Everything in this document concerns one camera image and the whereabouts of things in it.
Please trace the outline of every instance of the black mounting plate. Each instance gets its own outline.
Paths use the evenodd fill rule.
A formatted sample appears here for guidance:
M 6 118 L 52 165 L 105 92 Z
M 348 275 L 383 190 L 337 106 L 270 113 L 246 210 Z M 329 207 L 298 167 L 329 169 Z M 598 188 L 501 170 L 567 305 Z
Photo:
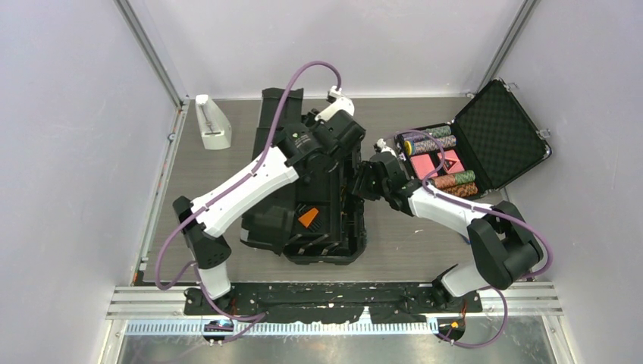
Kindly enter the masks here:
M 467 312 L 482 312 L 480 297 L 471 292 L 462 301 L 438 310 L 432 305 L 430 284 L 381 283 L 232 283 L 232 291 L 215 302 L 225 312 L 255 315 L 265 312 L 264 322 L 355 322 L 365 307 L 374 324 L 426 322 L 425 313 L 459 314 L 464 301 Z M 185 315 L 217 315 L 199 288 L 185 290 Z

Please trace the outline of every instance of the aluminum frame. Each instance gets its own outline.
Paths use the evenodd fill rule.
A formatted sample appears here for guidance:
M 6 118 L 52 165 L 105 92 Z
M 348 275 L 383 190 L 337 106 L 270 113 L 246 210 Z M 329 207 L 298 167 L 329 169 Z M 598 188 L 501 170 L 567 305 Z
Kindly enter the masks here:
M 116 287 L 111 298 L 107 320 L 127 319 L 224 319 L 220 315 L 185 316 L 183 307 L 187 288 L 195 286 L 172 287 L 160 291 L 155 286 Z M 507 298 L 509 316 L 517 315 L 552 315 L 563 314 L 557 293 L 551 282 L 516 282 L 504 292 Z M 500 316 L 503 315 L 500 297 L 492 290 L 480 292 L 482 312 L 467 313 L 467 316 Z M 427 317 L 457 317 L 453 313 L 426 314 Z
M 158 176 L 158 183 L 156 184 L 156 191 L 154 193 L 152 207 L 149 212 L 149 218 L 145 227 L 145 232 L 143 233 L 143 238 L 140 242 L 141 248 L 136 258 L 136 267 L 134 270 L 134 274 L 137 274 L 138 271 L 146 270 L 149 246 L 152 244 L 152 240 L 154 239 L 154 235 L 156 232 L 156 225 L 158 224 L 158 219 L 161 217 L 161 207 L 163 205 L 163 201 L 165 200 L 165 193 L 168 189 L 168 183 L 172 174 L 172 168 L 174 167 L 174 159 L 177 155 L 180 137 L 183 133 L 183 126 L 185 125 L 185 119 L 189 107 L 189 102 L 181 106 L 180 111 L 177 113 L 177 117 L 174 119 L 174 126 L 172 128 L 172 131 L 168 135 L 168 140 L 170 141 L 170 143 L 165 150 L 165 160 L 163 162 L 161 173 Z
M 147 60 L 149 61 L 149 64 L 152 66 L 154 72 L 158 76 L 158 79 L 163 84 L 165 92 L 168 93 L 170 100 L 177 108 L 180 108 L 183 104 L 183 98 L 179 95 L 177 88 L 172 83 L 172 79 L 168 75 L 168 72 L 165 70 L 165 67 L 161 62 L 158 53 L 154 49 L 152 42 L 149 40 L 149 37 L 147 36 L 146 31 L 143 29 L 143 25 L 137 17 L 136 12 L 132 8 L 129 0 L 114 0 L 114 3 L 123 14 L 123 18 L 127 22 L 127 25 L 130 27 L 132 35 L 134 35 L 134 38 L 139 43 L 143 54 L 145 54 Z
M 520 31 L 522 30 L 522 28 L 524 28 L 525 24 L 527 24 L 529 16 L 539 2 L 540 0 L 524 0 L 522 2 L 522 5 L 520 5 L 520 9 L 516 13 L 516 17 L 513 18 L 513 22 L 511 23 L 511 26 L 509 27 L 509 30 L 507 31 L 507 34 L 505 35 L 502 43 L 500 44 L 500 48 L 498 48 L 494 59 L 492 59 L 491 63 L 489 64 L 489 68 L 487 68 L 485 76 L 482 78 L 482 82 L 480 82 L 480 86 L 478 87 L 477 92 L 480 92 L 480 90 L 485 87 L 485 85 L 487 85 L 489 81 L 493 80 L 494 77 L 496 77 L 500 66 L 502 66 L 505 58 L 511 51 L 513 44 L 518 39 Z
M 183 292 L 190 287 L 173 287 L 167 291 L 160 291 L 154 286 L 150 287 L 117 287 L 108 308 L 106 320 L 111 323 L 104 345 L 104 352 L 100 363 L 109 364 L 118 361 L 118 354 L 121 351 L 123 339 L 127 335 L 167 335 L 167 336 L 190 336 L 190 333 L 175 332 L 178 325 L 189 325 L 198 327 L 203 322 L 216 319 L 225 319 L 220 315 L 185 316 L 183 307 L 185 296 Z M 535 316 L 543 321 L 547 332 L 551 349 L 558 363 L 575 363 L 571 346 L 569 345 L 566 331 L 561 325 L 564 320 L 563 310 L 558 301 L 557 293 L 551 282 L 532 281 L 516 282 L 504 292 L 507 298 L 509 316 Z M 467 313 L 467 316 L 502 316 L 502 303 L 500 297 L 492 290 L 480 292 L 482 312 Z M 381 334 L 431 334 L 430 322 L 435 319 L 456 318 L 458 314 L 438 313 L 427 314 L 427 327 L 415 324 L 409 325 L 387 325 L 379 328 L 377 325 L 368 323 L 368 312 L 362 314 L 362 321 L 359 323 L 363 333 L 369 334 L 380 331 Z M 141 328 L 142 323 L 153 322 L 146 332 Z M 131 332 L 132 327 L 138 327 L 136 332 Z M 195 337 L 202 335 L 201 331 L 193 331 Z M 255 336 L 285 336 L 285 335 L 332 335 L 336 334 L 337 328 L 329 325 L 311 324 L 257 324 L 256 330 L 251 333 Z

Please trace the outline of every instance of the white wall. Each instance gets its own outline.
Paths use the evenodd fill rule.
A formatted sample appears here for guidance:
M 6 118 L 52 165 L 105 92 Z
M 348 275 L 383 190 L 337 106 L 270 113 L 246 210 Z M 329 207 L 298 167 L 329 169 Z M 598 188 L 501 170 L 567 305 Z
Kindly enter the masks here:
M 0 362 L 96 362 L 173 105 L 112 0 L 0 8 Z
M 338 67 L 352 96 L 475 90 L 521 3 L 136 0 L 133 6 L 190 96 L 258 98 L 314 59 Z M 301 84 L 318 96 L 332 80 L 316 70 Z
M 500 76 L 552 158 L 509 187 L 551 240 L 550 271 L 587 362 L 640 362 L 643 5 L 541 2 Z

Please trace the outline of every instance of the stack of poker chips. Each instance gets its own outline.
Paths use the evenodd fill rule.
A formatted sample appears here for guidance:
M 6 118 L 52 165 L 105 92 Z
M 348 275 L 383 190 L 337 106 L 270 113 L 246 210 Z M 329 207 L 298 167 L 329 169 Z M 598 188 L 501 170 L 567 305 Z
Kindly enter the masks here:
M 438 138 L 438 141 L 442 144 L 442 148 L 453 148 L 457 144 L 456 137 L 453 135 L 445 136 Z M 426 152 L 432 152 L 434 150 L 439 150 L 438 145 L 428 138 L 413 142 L 411 140 L 404 140 L 404 149 L 408 155 L 417 155 Z
M 426 129 L 421 131 L 427 134 L 431 134 L 431 136 L 434 138 L 444 138 L 446 136 L 451 135 L 451 127 L 448 125 L 444 125 L 443 127 L 434 127 L 431 129 Z M 420 133 L 405 133 L 402 135 L 402 138 L 410 142 L 420 142 L 422 140 L 428 139 L 426 135 L 420 134 Z
M 473 171 L 433 177 L 429 181 L 439 190 L 458 197 L 467 197 L 478 193 L 478 187 L 474 183 L 475 173 Z

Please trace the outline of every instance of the case latch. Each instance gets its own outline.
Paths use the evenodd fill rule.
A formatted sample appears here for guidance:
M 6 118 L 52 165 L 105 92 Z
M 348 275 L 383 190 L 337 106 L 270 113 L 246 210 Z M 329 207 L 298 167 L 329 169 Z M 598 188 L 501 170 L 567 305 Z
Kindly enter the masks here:
M 551 137 L 551 130 L 549 129 L 540 129 L 536 132 L 541 139 L 549 139 Z

